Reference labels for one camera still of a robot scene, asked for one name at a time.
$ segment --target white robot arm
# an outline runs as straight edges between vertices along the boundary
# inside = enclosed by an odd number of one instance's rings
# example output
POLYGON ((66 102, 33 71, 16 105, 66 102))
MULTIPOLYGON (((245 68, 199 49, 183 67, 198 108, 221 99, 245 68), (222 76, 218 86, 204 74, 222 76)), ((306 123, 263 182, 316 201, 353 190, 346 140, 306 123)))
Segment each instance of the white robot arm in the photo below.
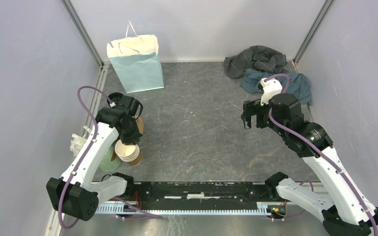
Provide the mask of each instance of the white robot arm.
POLYGON ((92 184, 95 172, 109 146, 118 139, 126 145, 134 144, 141 137, 134 118, 138 107, 140 114, 142 112, 141 103, 121 93, 113 93, 109 98, 114 102, 114 106, 102 108, 97 113, 95 121, 98 129, 95 139, 96 128, 93 127, 84 145, 87 148, 79 152, 59 179, 50 178, 46 186, 55 210, 58 210, 59 204, 62 203, 63 213, 85 221, 94 215, 100 204, 126 191, 128 181, 119 173, 105 181, 92 184))
POLYGON ((261 99, 244 102, 244 127, 247 123, 247 128, 251 128, 251 116, 256 115, 256 127, 270 127, 279 134, 288 148, 316 173, 331 198, 319 196, 280 172, 266 180, 274 196, 310 212, 323 222, 330 235, 369 235, 373 221, 378 225, 378 207, 364 197, 351 179, 328 134, 319 124, 304 120, 299 100, 292 94, 281 93, 279 81, 262 79, 261 86, 261 99))

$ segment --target dark gray cloth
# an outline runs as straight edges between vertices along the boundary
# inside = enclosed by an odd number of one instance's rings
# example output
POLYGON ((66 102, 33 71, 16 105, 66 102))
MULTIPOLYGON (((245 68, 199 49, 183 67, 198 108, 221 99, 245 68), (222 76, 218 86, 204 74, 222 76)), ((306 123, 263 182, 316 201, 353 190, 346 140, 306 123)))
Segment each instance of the dark gray cloth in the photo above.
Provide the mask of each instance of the dark gray cloth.
POLYGON ((252 46, 240 54, 225 58, 224 71, 231 79, 242 78, 246 69, 254 69, 271 74, 289 72, 283 68, 286 56, 264 46, 252 46))
MULTIPOLYGON (((291 93, 295 95, 296 98, 301 101, 301 103, 311 103, 311 89, 309 87, 308 78, 301 73, 285 73, 289 76, 289 87, 286 90, 286 93, 291 93)), ((257 84, 262 78, 267 78, 273 74, 266 72, 259 72, 252 69, 247 69, 244 73, 243 78, 241 79, 241 87, 249 93, 263 93, 260 91, 257 84)), ((286 86, 285 77, 276 77, 276 79, 281 83, 282 87, 286 86)))

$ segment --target green cup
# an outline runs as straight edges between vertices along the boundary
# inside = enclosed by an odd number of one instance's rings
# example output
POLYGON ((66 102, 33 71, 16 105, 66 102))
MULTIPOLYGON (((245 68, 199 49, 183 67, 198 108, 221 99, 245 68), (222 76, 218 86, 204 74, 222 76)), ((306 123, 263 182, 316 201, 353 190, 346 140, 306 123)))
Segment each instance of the green cup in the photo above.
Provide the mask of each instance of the green cup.
POLYGON ((100 161, 99 168, 105 172, 113 171, 114 169, 118 168, 121 163, 121 159, 117 157, 114 153, 114 146, 110 146, 108 151, 103 156, 102 160, 100 161), (112 155, 115 155, 115 159, 111 161, 112 155))

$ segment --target shopping bag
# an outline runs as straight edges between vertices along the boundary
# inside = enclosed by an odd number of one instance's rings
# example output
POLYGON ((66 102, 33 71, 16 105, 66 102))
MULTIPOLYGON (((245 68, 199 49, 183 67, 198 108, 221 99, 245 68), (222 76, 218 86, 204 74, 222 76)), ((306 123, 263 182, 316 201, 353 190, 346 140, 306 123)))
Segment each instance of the shopping bag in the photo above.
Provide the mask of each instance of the shopping bag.
POLYGON ((108 43, 106 53, 127 93, 164 88, 154 34, 137 35, 129 21, 125 38, 108 43), (130 26, 135 37, 128 37, 130 26))

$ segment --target purple cable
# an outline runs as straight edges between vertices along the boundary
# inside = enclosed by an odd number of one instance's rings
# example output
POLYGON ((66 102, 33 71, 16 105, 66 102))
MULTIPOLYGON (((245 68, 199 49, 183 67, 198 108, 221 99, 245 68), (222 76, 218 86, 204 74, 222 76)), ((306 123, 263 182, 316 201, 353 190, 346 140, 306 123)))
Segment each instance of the purple cable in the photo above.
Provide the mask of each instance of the purple cable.
MULTIPOLYGON (((311 185, 311 191, 314 191, 314 185, 312 184, 311 181, 309 180, 304 180, 302 181, 299 185, 302 185, 304 183, 309 183, 311 185)), ((294 218, 297 218, 301 215, 303 215, 304 213, 306 212, 306 210, 303 210, 301 213, 297 214, 297 215, 293 215, 293 216, 290 216, 288 218, 284 217, 283 219, 273 219, 274 221, 285 221, 285 220, 291 220, 291 219, 294 219, 294 218)))
POLYGON ((272 75, 272 76, 269 76, 267 77, 266 79, 264 79, 264 82, 267 82, 271 79, 274 79, 276 77, 279 77, 279 76, 282 76, 282 77, 285 77, 286 78, 286 85, 284 86, 284 89, 282 90, 282 93, 285 93, 286 90, 287 90, 287 87, 289 87, 289 83, 290 83, 290 79, 289 79, 289 76, 286 75, 286 74, 276 74, 276 75, 272 75))
POLYGON ((324 160, 326 160, 328 163, 330 163, 334 167, 334 169, 337 170, 338 173, 341 173, 340 175, 343 177, 344 181, 350 187, 351 191, 354 193, 354 195, 358 199, 360 205, 363 207, 363 209, 366 212, 368 218, 370 219, 370 222, 372 223, 372 226, 373 226, 373 232, 374 232, 375 236, 378 236, 378 227, 376 225, 375 219, 373 218, 372 214, 370 214, 370 212, 368 211, 366 204, 364 203, 364 201, 361 198, 360 194, 358 194, 356 188, 351 183, 350 179, 344 173, 342 173, 342 170, 340 169, 340 167, 337 166, 337 164, 335 164, 335 162, 333 162, 330 158, 328 158, 328 156, 326 156, 324 153, 322 153, 322 151, 320 151, 313 143, 311 143, 305 137, 303 137, 302 135, 298 134, 294 130, 289 129, 288 127, 285 127, 285 126, 281 125, 280 123, 278 123, 273 118, 273 116, 272 116, 272 109, 269 110, 269 118, 273 122, 273 124, 275 124, 277 127, 279 127, 281 129, 283 129, 283 130, 285 130, 285 131, 287 131, 287 132, 295 135, 296 137, 298 137, 299 139, 301 139, 302 141, 304 141, 306 144, 308 144, 313 150, 315 150, 316 153, 318 153, 322 158, 324 158, 324 160))
MULTIPOLYGON (((82 97, 80 96, 80 91, 82 89, 94 89, 94 90, 100 92, 100 94, 102 94, 104 97, 106 97, 106 99, 108 99, 109 103, 112 103, 112 100, 105 93, 103 93, 101 90, 99 90, 99 89, 97 89, 95 87, 92 87, 92 86, 82 86, 82 87, 80 87, 77 90, 77 98, 79 99, 80 104, 86 110, 86 112, 89 114, 89 116, 91 117, 91 119, 92 119, 92 121, 94 123, 95 131, 94 131, 94 135, 93 135, 92 139, 96 139, 96 136, 97 136, 97 133, 98 133, 98 125, 97 125, 96 119, 93 116, 92 112, 86 107, 85 103, 82 100, 82 97)), ((94 144, 93 142, 90 142, 89 145, 86 147, 86 149, 83 152, 82 156, 79 158, 79 160, 77 161, 76 165, 74 166, 73 171, 77 171, 77 169, 79 169, 80 164, 82 163, 82 161, 85 158, 86 154, 88 154, 88 152, 91 149, 91 147, 92 147, 93 144, 94 144)), ((76 219, 73 222, 73 224, 71 224, 70 226, 66 226, 64 224, 63 218, 62 218, 62 206, 63 206, 64 196, 66 195, 67 187, 69 186, 70 182, 72 181, 73 176, 74 175, 72 175, 72 173, 70 173, 69 178, 67 179, 66 183, 64 184, 64 187, 63 187, 63 190, 62 190, 62 194, 60 195, 59 207, 57 209, 57 211, 59 212, 59 214, 58 214, 59 215, 59 222, 60 222, 60 225, 62 226, 63 229, 71 229, 79 221, 79 219, 76 219)))
POLYGON ((136 208, 135 206, 127 203, 125 200, 123 200, 120 197, 113 197, 112 199, 120 201, 120 202, 124 203, 125 205, 129 206, 129 208, 131 208, 133 210, 136 210, 138 212, 141 212, 141 213, 143 213, 143 214, 145 214, 145 215, 148 216, 148 217, 140 217, 140 218, 124 218, 125 220, 146 220, 146 219, 159 219, 159 218, 163 218, 161 215, 154 215, 154 214, 145 212, 143 210, 140 210, 140 209, 136 208))

